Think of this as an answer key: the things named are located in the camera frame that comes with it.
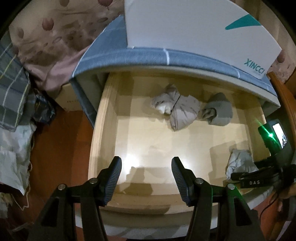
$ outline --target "white box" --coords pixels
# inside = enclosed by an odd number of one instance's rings
[[[125,20],[128,47],[196,53],[258,79],[281,52],[271,34],[229,0],[125,0]]]

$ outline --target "folded cloth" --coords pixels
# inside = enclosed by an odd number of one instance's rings
[[[197,118],[200,111],[200,102],[193,96],[180,96],[172,109],[170,125],[174,131],[189,126]]]
[[[165,92],[156,96],[151,101],[151,107],[157,109],[161,114],[171,114],[171,111],[180,97],[175,85],[169,84]]]
[[[202,119],[207,119],[210,125],[226,126],[232,117],[231,103],[223,93],[212,96],[202,110]]]
[[[231,180],[231,174],[234,172],[255,172],[259,169],[253,162],[252,156],[249,150],[233,149],[228,161],[228,167],[226,170],[226,179]]]

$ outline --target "crumpled fabric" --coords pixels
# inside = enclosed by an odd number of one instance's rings
[[[36,88],[31,88],[19,124],[28,125],[33,119],[36,122],[49,125],[55,118],[55,114],[55,108],[48,96]]]
[[[202,110],[202,119],[206,119],[209,125],[226,126],[232,117],[231,103],[221,92],[213,95]]]
[[[228,161],[226,179],[231,180],[231,174],[235,172],[255,172],[256,167],[249,150],[233,149]]]
[[[200,102],[193,96],[181,95],[170,115],[170,125],[174,131],[189,126],[197,118]]]
[[[151,107],[161,114],[170,114],[170,125],[177,131],[194,122],[200,110],[200,102],[191,95],[180,95],[176,86],[169,84],[164,93],[152,99]]]
[[[163,93],[152,99],[151,107],[157,109],[161,114],[170,115],[179,97],[180,93],[177,87],[169,84]]]
[[[25,195],[29,186],[31,139],[36,126],[19,125],[15,132],[0,129],[0,182]]]

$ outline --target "display screen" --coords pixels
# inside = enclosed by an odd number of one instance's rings
[[[287,138],[283,132],[283,129],[281,128],[281,125],[277,123],[272,127],[274,129],[274,132],[276,133],[277,138],[279,139],[279,143],[281,144],[281,147],[283,148],[287,143]]]

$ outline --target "cable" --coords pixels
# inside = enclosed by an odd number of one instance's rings
[[[30,162],[30,164],[31,164],[31,169],[28,170],[28,172],[31,172],[32,169],[33,169],[33,165],[32,165],[31,162]],[[25,209],[26,207],[29,207],[28,194],[29,194],[30,191],[31,191],[31,186],[30,186],[30,183],[29,183],[29,190],[28,190],[28,192],[26,193],[27,206],[23,206],[23,207],[21,207],[21,206],[18,204],[18,202],[15,200],[14,196],[11,194],[11,196],[13,197],[13,200],[16,202],[16,204],[20,207],[20,209],[21,209],[22,211],[24,211],[24,209]]]
[[[268,205],[262,210],[262,212],[261,212],[261,214],[260,214],[260,217],[259,217],[260,223],[261,223],[261,217],[262,217],[262,214],[264,213],[264,211],[265,211],[266,209],[268,209],[272,204],[274,204],[274,202],[275,202],[278,198],[279,198],[279,194],[276,192],[276,198],[275,198],[270,204],[268,204]]]

